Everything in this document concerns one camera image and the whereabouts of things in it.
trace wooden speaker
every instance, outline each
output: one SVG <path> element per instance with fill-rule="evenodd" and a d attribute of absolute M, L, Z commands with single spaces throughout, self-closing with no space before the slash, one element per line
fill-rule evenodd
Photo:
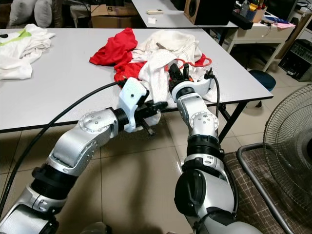
<path fill-rule="evenodd" d="M 227 25 L 235 0 L 186 0 L 184 15 L 193 24 Z"/>

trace robotic arm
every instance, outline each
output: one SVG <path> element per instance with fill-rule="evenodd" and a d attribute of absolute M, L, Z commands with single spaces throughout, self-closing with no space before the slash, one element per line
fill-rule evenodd
<path fill-rule="evenodd" d="M 175 204 L 195 234 L 261 234 L 254 227 L 236 222 L 234 196 L 224 170 L 217 137 L 218 119 L 209 112 L 201 96 L 213 86 L 211 74 L 191 82 L 188 67 L 183 75 L 174 64 L 169 70 L 170 91 L 189 128 L 187 158 L 175 189 Z M 34 181 L 0 223 L 0 234 L 54 234 L 55 215 L 84 171 L 94 151 L 120 131 L 142 126 L 152 135 L 149 117 L 159 114 L 166 102 L 146 102 L 149 92 L 134 78 L 119 95 L 119 108 L 84 115 L 57 141 L 47 161 L 32 172 Z"/>

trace stool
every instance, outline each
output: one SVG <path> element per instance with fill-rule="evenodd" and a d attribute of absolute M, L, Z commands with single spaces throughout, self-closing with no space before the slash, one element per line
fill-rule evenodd
<path fill-rule="evenodd" d="M 272 91 L 273 88 L 276 85 L 276 80 L 268 73 L 258 71 L 258 70 L 251 70 L 249 73 L 256 78 L 267 90 Z M 256 104 L 254 102 L 250 102 L 250 104 L 247 104 L 247 107 L 261 107 L 262 103 L 261 101 L 256 101 Z"/>

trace electric fan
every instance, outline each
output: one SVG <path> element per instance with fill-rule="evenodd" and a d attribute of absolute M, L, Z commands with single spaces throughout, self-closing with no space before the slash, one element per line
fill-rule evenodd
<path fill-rule="evenodd" d="M 269 169 L 284 192 L 312 212 L 312 84 L 286 97 L 263 136 Z"/>

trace white table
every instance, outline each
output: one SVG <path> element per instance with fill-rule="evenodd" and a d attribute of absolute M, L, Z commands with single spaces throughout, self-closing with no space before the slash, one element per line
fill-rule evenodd
<path fill-rule="evenodd" d="M 170 0 L 132 0 L 140 17 L 144 21 L 147 28 L 222 28 L 221 39 L 219 44 L 222 45 L 225 36 L 230 28 L 238 28 L 232 22 L 227 25 L 194 25 L 184 15 L 184 11 L 175 8 Z M 161 15 L 148 15 L 147 10 L 161 9 Z M 156 24 L 148 23 L 148 18 L 156 18 Z"/>
<path fill-rule="evenodd" d="M 250 30 L 243 30 L 241 28 L 230 30 L 226 38 L 226 40 L 230 42 L 227 51 L 230 53 L 235 44 L 277 43 L 278 47 L 263 68 L 263 71 L 265 72 L 274 61 L 274 58 L 280 49 L 284 46 L 285 41 L 292 33 L 293 29 L 294 27 L 279 29 L 275 25 L 269 27 L 261 23 L 254 23 Z"/>
<path fill-rule="evenodd" d="M 2 29 L 0 32 L 3 34 L 18 30 Z M 26 80 L 3 80 L 0 83 L 0 132 L 42 127 L 80 97 L 113 81 L 113 67 L 95 66 L 89 63 L 89 58 L 106 44 L 109 37 L 122 29 L 49 31 L 56 33 L 56 36 L 51 39 L 50 49 L 32 64 L 32 77 Z M 140 43 L 155 31 L 134 29 L 134 34 Z M 179 31 L 194 35 L 200 42 L 201 51 L 212 59 L 213 71 L 224 94 L 221 97 L 223 103 L 241 103 L 238 106 L 242 110 L 242 106 L 250 100 L 273 97 L 202 29 Z M 120 88 L 115 86 L 92 96 L 58 123 L 73 123 L 87 112 L 110 106 L 116 108 L 119 92 Z"/>

